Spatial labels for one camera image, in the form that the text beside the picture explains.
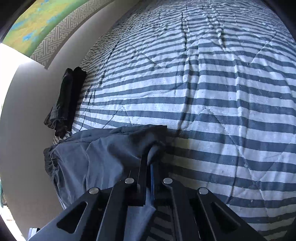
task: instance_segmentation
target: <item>folded clothing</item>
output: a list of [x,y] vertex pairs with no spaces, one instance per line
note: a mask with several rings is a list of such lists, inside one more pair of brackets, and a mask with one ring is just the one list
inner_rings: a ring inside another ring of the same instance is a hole
[[71,131],[77,102],[86,72],[80,67],[74,70],[66,69],[59,98],[46,117],[44,124],[51,129],[55,129],[55,136],[63,138],[67,131]]
[[[143,154],[148,154],[148,164],[161,159],[166,132],[166,126],[154,125],[90,129],[45,149],[45,169],[62,206],[67,208],[92,187],[110,188],[129,176],[136,180]],[[128,208],[124,240],[140,240],[154,213],[147,192],[144,207]]]

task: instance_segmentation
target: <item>painting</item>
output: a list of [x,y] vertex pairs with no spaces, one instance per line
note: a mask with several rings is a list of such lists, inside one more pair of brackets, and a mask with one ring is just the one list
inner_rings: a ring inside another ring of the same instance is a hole
[[49,32],[87,0],[36,0],[13,24],[3,43],[30,57]]

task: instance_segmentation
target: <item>silver screw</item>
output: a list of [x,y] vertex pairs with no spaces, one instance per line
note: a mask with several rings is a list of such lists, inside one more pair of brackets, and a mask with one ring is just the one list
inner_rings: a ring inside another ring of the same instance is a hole
[[207,188],[200,188],[198,192],[202,195],[206,195],[209,193],[209,190]]
[[89,190],[89,193],[90,194],[97,194],[99,192],[99,189],[98,188],[91,188],[90,190]]
[[135,180],[134,180],[133,178],[128,177],[127,179],[125,179],[124,182],[125,182],[126,184],[132,184],[134,181],[135,181]]
[[173,180],[172,180],[171,178],[167,177],[167,178],[165,178],[165,179],[163,180],[163,182],[164,182],[165,184],[171,184],[171,183],[173,182]]

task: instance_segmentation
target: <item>striped bedsheet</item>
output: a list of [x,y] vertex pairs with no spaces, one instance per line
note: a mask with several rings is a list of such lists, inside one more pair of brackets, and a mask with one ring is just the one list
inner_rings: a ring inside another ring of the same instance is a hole
[[141,1],[84,58],[72,132],[167,125],[170,176],[280,240],[296,214],[295,46],[260,1]]

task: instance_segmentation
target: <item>geometric patterned border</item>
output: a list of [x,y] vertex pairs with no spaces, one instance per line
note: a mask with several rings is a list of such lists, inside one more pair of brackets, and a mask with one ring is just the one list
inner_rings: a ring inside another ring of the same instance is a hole
[[111,3],[113,0],[89,0],[66,16],[43,39],[31,55],[31,59],[47,69],[70,36],[92,15]]

